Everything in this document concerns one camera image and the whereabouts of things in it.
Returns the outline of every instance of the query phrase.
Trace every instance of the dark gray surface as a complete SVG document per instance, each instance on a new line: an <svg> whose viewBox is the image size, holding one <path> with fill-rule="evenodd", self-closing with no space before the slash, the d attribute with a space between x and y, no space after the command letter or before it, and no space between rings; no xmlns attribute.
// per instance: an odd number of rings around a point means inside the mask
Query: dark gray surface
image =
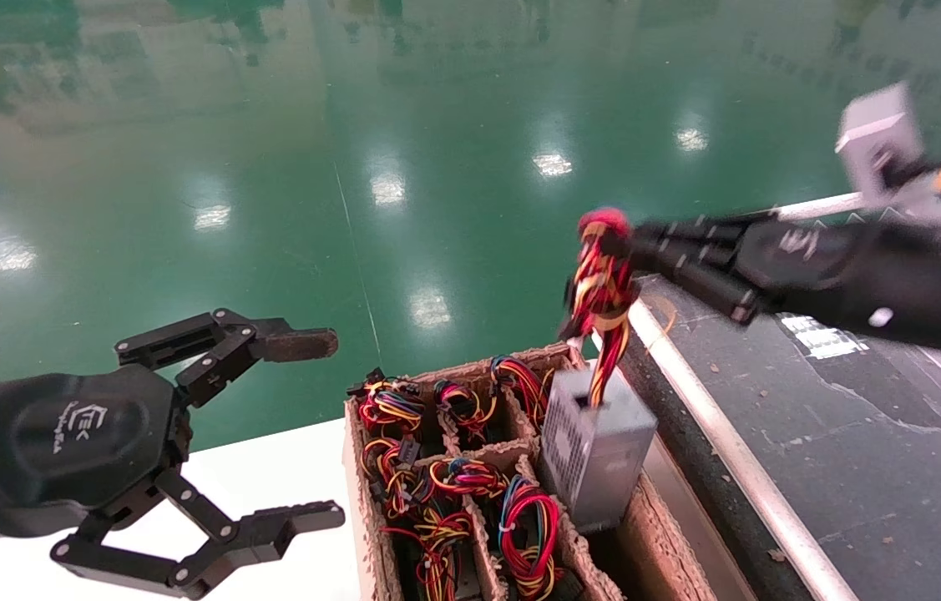
<svg viewBox="0 0 941 601"><path fill-rule="evenodd" d="M738 330L669 286L673 342L864 601L941 600L941 370L865 341L814 359L778 321ZM665 322L664 315L657 313Z"/></svg>

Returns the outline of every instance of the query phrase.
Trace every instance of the logo on robot hand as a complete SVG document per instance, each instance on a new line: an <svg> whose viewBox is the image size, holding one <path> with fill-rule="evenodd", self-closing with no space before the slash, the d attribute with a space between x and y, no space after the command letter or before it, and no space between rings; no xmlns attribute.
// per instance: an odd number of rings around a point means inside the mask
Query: logo on robot hand
<svg viewBox="0 0 941 601"><path fill-rule="evenodd" d="M107 417L107 407L91 406L74 408L78 405L77 401L70 402L62 410L62 415L58 416L58 425L54 427L54 446L53 454L58 454L62 450L62 442L66 440L66 434L74 435L76 441L87 441L95 430L103 426L103 421Z"/></svg>
<svg viewBox="0 0 941 601"><path fill-rule="evenodd" d="M107 407L81 407L69 414L69 431L77 430L77 440L88 440L88 430L98 430L107 416Z"/></svg>

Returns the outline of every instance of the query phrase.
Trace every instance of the white rod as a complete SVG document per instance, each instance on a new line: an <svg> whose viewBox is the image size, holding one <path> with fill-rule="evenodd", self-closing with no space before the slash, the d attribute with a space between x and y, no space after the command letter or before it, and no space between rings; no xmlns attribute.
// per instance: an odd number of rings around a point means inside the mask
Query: white rod
<svg viewBox="0 0 941 601"><path fill-rule="evenodd" d="M653 361L660 366L674 391L679 393L707 441L719 453L719 459L726 464L734 482L745 492L776 543L786 552L788 562L801 575L807 590L817 601L858 601L643 301L636 301L630 308L630 324L649 347Z"/></svg>
<svg viewBox="0 0 941 601"><path fill-rule="evenodd" d="M779 220L814 220L824 215L843 213L845 210L866 209L863 206L863 196L860 193L838 194L829 198L798 202L795 205L776 206L771 209Z"/></svg>

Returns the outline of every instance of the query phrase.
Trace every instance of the cable bundle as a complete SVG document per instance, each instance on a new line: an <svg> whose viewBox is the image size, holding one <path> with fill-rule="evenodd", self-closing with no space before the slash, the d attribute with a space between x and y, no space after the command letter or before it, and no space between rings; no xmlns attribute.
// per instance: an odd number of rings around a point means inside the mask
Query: cable bundle
<svg viewBox="0 0 941 601"><path fill-rule="evenodd" d="M367 398L359 404L359 417L368 431L397 425L401 433L417 432L422 425L425 403L410 393L402 381L387 379L366 385Z"/></svg>
<svg viewBox="0 0 941 601"><path fill-rule="evenodd" d="M581 252L578 269L570 282L569 292L573 296L570 320L579 327L580 335L596 330L603 340L589 385L589 406L599 407L604 402L607 381L630 343L627 311L635 300L630 263L626 258L605 254L600 247L609 236L628 239L630 224L619 210L600 209L585 214L578 231Z"/></svg>
<svg viewBox="0 0 941 601"><path fill-rule="evenodd" d="M534 506L535 516L531 522L536 526L534 544L519 548L514 537L517 528L526 529L527 537L534 536L531 529L524 525L526 522L520 522L520 518L527 511L534 510ZM557 579L562 577L562 573L557 574L553 560L558 531L559 506L555 500L523 476L512 478L511 486L503 496L497 538L500 541L500 552L511 567L520 600L538 601L547 598Z"/></svg>
<svg viewBox="0 0 941 601"><path fill-rule="evenodd" d="M455 601L459 572L456 545L470 538L470 514L455 511L441 516L437 509L427 507L423 510L423 523L414 524L414 530L417 531L382 528L382 532L398 533L419 543L422 558L414 573L425 587L427 601Z"/></svg>
<svg viewBox="0 0 941 601"><path fill-rule="evenodd" d="M372 493L385 505L390 520L412 513L433 498L432 480L400 460L401 444L395 438L376 438L367 442L359 457Z"/></svg>
<svg viewBox="0 0 941 601"><path fill-rule="evenodd" d="M496 413L495 396L488 399L487 408L482 408L477 392L449 380L437 381L433 392L436 392L437 407L447 411L455 420L455 425L466 431L467 442L485 442L485 427Z"/></svg>
<svg viewBox="0 0 941 601"><path fill-rule="evenodd" d="M508 477L494 465L455 457L429 465L433 486L451 495L473 495L496 498L508 487Z"/></svg>
<svg viewBox="0 0 941 601"><path fill-rule="evenodd" d="M508 355L493 358L489 366L489 377L493 380L493 402L499 396L500 387L507 386L516 391L523 411L529 416L536 429L544 425L544 415L548 410L548 397L545 387L526 364Z"/></svg>

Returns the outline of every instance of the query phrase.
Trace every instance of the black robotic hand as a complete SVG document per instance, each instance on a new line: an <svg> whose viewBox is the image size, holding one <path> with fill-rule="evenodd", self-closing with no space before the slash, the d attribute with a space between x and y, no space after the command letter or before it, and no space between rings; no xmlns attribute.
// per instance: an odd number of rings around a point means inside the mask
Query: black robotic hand
<svg viewBox="0 0 941 601"><path fill-rule="evenodd" d="M941 227L802 227L764 213L646 222L612 251L628 252L634 270L662 274L738 324L793 312L941 349Z"/></svg>
<svg viewBox="0 0 941 601"><path fill-rule="evenodd" d="M0 384L0 536L78 526L51 550L80 577L202 598L237 568L284 556L298 533L336 528L336 503L257 511L240 521L180 476L202 407L258 361L305 361L336 351L332 330L294 331L281 319L218 309L115 346L120 369L47 374ZM176 385L153 370L198 357ZM103 539L169 499L207 535L180 562L109 548Z"/></svg>

